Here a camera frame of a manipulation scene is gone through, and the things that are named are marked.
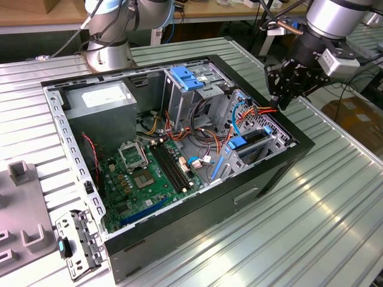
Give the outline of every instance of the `yellow wire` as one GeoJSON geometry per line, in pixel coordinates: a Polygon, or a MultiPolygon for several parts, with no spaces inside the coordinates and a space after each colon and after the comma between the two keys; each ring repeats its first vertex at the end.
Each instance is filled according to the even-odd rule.
{"type": "Polygon", "coordinates": [[[150,130],[149,132],[146,133],[147,135],[151,135],[152,133],[154,133],[154,132],[156,131],[157,120],[158,120],[158,118],[156,117],[156,118],[154,119],[153,127],[151,128],[151,130],[150,130]]]}

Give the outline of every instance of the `table surface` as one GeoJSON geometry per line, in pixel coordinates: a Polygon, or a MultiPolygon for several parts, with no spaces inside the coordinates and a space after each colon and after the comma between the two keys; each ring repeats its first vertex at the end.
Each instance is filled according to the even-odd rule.
{"type": "MultiPolygon", "coordinates": [[[[283,4],[282,9],[297,0],[283,4]]],[[[224,7],[214,0],[208,2],[188,2],[185,6],[185,18],[208,18],[208,17],[239,17],[247,16],[255,18],[256,8],[249,8],[243,4],[235,4],[232,7],[224,7]]],[[[301,15],[306,11],[306,6],[301,5],[290,14],[301,15]]],[[[29,26],[29,25],[64,25],[80,24],[87,17],[82,0],[61,0],[48,14],[37,14],[22,10],[0,7],[0,27],[6,26],[29,26]]],[[[175,18],[181,18],[176,12],[175,18]]]]}
{"type": "MultiPolygon", "coordinates": [[[[132,49],[139,65],[218,54],[269,97],[263,65],[224,38],[132,49]]],[[[0,170],[37,165],[51,223],[84,207],[40,82],[84,75],[81,57],[0,65],[0,170]]],[[[383,268],[383,163],[304,100],[284,114],[314,142],[267,195],[119,286],[369,286],[383,268]]],[[[72,286],[59,252],[0,286],[72,286]]],[[[81,286],[113,286],[107,263],[81,286]]]]}

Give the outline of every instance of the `chip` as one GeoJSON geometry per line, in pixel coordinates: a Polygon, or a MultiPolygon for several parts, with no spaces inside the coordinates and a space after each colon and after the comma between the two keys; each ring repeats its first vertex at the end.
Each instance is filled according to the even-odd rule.
{"type": "Polygon", "coordinates": [[[139,172],[135,172],[133,174],[133,179],[137,184],[137,187],[139,189],[147,187],[148,185],[151,185],[154,183],[154,178],[149,172],[149,170],[144,169],[140,170],[139,172]]]}
{"type": "Polygon", "coordinates": [[[126,205],[126,203],[123,203],[123,204],[117,206],[117,210],[119,213],[124,213],[125,211],[129,210],[129,208],[126,205]]]}

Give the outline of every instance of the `ram slot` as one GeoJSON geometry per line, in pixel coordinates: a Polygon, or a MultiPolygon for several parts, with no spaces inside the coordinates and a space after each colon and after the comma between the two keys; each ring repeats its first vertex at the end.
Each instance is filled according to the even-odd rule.
{"type": "Polygon", "coordinates": [[[181,193],[185,191],[185,189],[190,188],[189,183],[180,171],[180,168],[163,145],[151,146],[149,150],[177,193],[181,193]]]}

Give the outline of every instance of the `open computer tower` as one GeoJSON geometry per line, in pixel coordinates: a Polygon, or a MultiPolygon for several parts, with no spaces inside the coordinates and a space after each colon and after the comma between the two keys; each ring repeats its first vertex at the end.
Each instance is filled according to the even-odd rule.
{"type": "Polygon", "coordinates": [[[218,56],[42,83],[85,202],[57,222],[79,280],[116,283],[270,191],[314,146],[218,56]]]}

